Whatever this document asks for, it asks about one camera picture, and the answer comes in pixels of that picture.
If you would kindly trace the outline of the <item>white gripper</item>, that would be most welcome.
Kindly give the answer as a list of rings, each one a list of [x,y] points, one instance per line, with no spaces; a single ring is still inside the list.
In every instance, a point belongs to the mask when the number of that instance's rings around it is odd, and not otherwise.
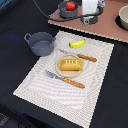
[[[82,15],[81,21],[84,26],[95,24],[98,21],[98,16],[102,14],[105,7],[104,0],[82,0]]]

